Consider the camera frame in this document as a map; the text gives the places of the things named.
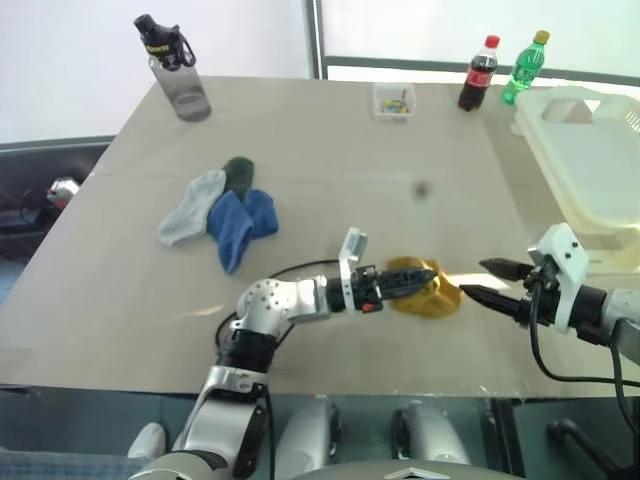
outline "yellow cloth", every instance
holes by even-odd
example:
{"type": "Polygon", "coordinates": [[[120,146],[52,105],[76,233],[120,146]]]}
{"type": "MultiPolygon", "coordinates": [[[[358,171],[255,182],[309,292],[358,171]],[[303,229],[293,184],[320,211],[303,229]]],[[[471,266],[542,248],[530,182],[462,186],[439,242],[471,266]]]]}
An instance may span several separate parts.
{"type": "Polygon", "coordinates": [[[404,267],[422,267],[435,271],[438,276],[418,293],[410,297],[393,300],[391,308],[401,312],[420,315],[426,318],[442,318],[455,313],[460,308],[462,291],[452,285],[447,275],[431,259],[417,257],[397,257],[387,262],[390,269],[404,267]]]}

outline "beige tabletop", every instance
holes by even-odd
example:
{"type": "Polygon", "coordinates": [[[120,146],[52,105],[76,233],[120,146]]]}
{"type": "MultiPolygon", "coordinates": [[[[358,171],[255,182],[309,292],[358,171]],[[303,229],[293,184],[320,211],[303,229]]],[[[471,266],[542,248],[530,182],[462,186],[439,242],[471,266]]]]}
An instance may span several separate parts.
{"type": "MultiPolygon", "coordinates": [[[[155,86],[105,152],[0,310],[0,382],[197,392],[215,362],[215,328],[242,291],[281,268],[335,258],[351,225],[369,235],[364,264],[416,255],[464,274],[487,257],[526,261],[534,235],[562,220],[495,92],[481,114],[467,114],[455,106],[459,87],[417,85],[416,115],[381,124],[367,84],[206,78],[205,88],[214,117],[179,121],[155,86]],[[229,276],[210,237],[169,249],[155,233],[190,179],[236,155],[254,161],[254,187],[273,196],[281,229],[254,241],[229,276]]],[[[602,348],[550,329],[541,341],[558,373],[611,375],[602,348]]],[[[467,299],[441,320],[385,309],[299,326],[271,374],[279,393],[614,394],[547,380],[526,331],[467,299]]]]}

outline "white plastic basket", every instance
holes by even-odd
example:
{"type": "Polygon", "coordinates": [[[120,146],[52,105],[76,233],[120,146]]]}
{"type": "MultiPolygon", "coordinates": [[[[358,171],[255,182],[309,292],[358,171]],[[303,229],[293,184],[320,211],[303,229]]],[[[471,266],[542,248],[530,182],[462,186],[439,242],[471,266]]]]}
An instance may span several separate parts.
{"type": "Polygon", "coordinates": [[[640,267],[640,102],[582,87],[516,97],[516,122],[549,187],[578,232],[616,237],[589,251],[592,271],[640,267]]]}
{"type": "Polygon", "coordinates": [[[374,83],[373,118],[406,122],[416,111],[416,92],[411,83],[374,83]]]}

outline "white wall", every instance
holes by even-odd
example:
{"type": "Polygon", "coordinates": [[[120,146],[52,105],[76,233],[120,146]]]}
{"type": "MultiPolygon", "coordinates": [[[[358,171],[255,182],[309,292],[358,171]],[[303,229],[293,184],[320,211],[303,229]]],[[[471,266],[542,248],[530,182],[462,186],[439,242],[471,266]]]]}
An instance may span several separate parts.
{"type": "Polygon", "coordinates": [[[468,62],[488,34],[512,65],[548,30],[545,66],[640,77],[640,0],[323,0],[327,55],[468,62]]]}
{"type": "Polygon", "coordinates": [[[302,0],[4,0],[0,143],[116,134],[154,81],[142,13],[180,25],[201,74],[311,76],[302,0]]]}

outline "floor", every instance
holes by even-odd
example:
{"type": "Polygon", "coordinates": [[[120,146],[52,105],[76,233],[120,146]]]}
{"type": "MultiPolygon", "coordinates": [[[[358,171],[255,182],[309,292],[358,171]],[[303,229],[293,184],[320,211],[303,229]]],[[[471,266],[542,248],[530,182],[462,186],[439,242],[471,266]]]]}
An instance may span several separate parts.
{"type": "MultiPolygon", "coordinates": [[[[0,262],[0,304],[24,265],[0,262]]],[[[276,435],[305,396],[274,395],[276,435]]],[[[388,459],[390,418],[409,397],[332,397],[344,419],[338,462],[388,459]]],[[[476,466],[500,468],[499,447],[487,434],[487,400],[422,397],[446,412],[476,466]]],[[[146,423],[159,421],[173,442],[194,403],[191,396],[33,387],[0,389],[0,447],[10,450],[124,455],[146,423]]],[[[572,442],[551,442],[545,428],[569,417],[606,447],[621,465],[630,464],[633,442],[614,399],[531,402],[515,408],[515,424],[530,480],[597,480],[604,476],[572,442]]],[[[253,478],[266,478],[262,461],[253,478]]]]}

